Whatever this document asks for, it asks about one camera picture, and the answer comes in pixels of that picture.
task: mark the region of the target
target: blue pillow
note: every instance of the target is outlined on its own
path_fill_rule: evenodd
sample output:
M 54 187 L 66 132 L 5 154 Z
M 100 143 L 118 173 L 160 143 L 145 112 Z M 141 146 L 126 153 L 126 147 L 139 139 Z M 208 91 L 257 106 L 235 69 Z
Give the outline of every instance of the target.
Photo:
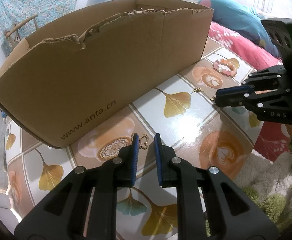
M 279 57 L 261 19 L 234 0 L 198 0 L 198 3 L 214 9 L 213 21 L 238 32 L 243 37 L 263 47 L 274 57 Z

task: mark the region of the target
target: silver screw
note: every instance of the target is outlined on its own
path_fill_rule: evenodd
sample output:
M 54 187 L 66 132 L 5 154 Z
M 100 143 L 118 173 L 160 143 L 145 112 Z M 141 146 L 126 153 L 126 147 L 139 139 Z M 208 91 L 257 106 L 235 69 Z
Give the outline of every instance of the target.
M 182 160 L 180 158 L 178 158 L 178 157 L 172 158 L 172 163 L 178 164 L 178 163 L 181 163 L 181 162 L 182 162 Z
M 81 174 L 81 173 L 83 173 L 85 171 L 85 167 L 83 167 L 83 166 L 77 166 L 76 168 L 75 168 L 75 173 L 77 173 L 77 174 Z
M 122 162 L 122 158 L 120 158 L 120 157 L 115 157 L 115 158 L 113 158 L 113 163 L 115 163 L 115 164 L 119 164 L 119 163 L 121 163 Z
M 210 167 L 209 172 L 211 174 L 217 174 L 219 172 L 219 169 L 217 167 Z

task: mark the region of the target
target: beaded bracelet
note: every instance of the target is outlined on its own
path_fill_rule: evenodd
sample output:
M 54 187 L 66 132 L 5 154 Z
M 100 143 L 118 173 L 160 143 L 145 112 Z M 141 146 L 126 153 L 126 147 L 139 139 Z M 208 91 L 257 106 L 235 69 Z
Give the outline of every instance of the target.
M 228 67 L 231 71 L 225 69 L 225 68 L 222 68 L 220 67 L 219 65 L 224 65 L 226 67 Z M 223 73 L 224 75 L 227 75 L 227 76 L 235 76 L 237 74 L 237 69 L 235 68 L 235 66 L 233 65 L 232 62 L 226 60 L 226 59 L 217 59 L 214 61 L 214 64 L 213 64 L 213 68 L 219 72 L 219 73 Z

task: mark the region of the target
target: patterned tablecloth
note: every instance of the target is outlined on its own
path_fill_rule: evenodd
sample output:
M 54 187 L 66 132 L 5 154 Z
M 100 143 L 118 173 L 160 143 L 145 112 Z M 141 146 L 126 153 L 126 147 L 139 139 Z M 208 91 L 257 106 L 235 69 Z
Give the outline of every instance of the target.
M 213 69 L 216 59 L 238 66 L 234 78 Z M 239 85 L 254 72 L 220 43 L 208 38 L 202 59 L 143 95 L 69 147 L 57 150 L 39 142 L 9 118 L 6 161 L 14 208 L 23 218 L 78 165 L 94 168 L 141 137 L 137 181 L 118 191 L 118 239 L 176 238 L 175 188 L 158 185 L 153 140 L 164 144 L 194 166 L 219 167 L 234 178 L 259 136 L 262 122 L 244 107 L 220 109 L 211 98 L 219 88 Z

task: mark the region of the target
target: yellow ginkgo leaf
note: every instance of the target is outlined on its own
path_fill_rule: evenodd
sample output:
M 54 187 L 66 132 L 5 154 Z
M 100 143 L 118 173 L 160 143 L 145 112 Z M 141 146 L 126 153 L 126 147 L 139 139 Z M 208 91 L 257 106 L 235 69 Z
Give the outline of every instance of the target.
M 14 141 L 16 140 L 16 136 L 12 133 L 9 133 L 6 143 L 6 150 L 10 150 Z
M 250 123 L 250 127 L 258 127 L 260 125 L 260 121 L 257 119 L 256 114 L 253 112 L 249 111 L 248 112 L 248 120 Z
M 61 181 L 64 175 L 64 168 L 60 165 L 47 165 L 44 168 L 39 180 L 39 189 L 52 190 Z
M 179 114 L 184 114 L 186 109 L 190 108 L 191 95 L 187 92 L 180 92 L 176 94 L 167 94 L 156 88 L 166 96 L 166 104 L 164 108 L 164 116 L 169 118 Z
M 240 65 L 239 65 L 239 61 L 235 58 L 228 58 L 227 61 L 230 61 L 233 63 L 234 67 L 239 69 Z
M 150 204 L 150 217 L 141 230 L 143 236 L 166 235 L 177 227 L 177 204 L 163 207 Z

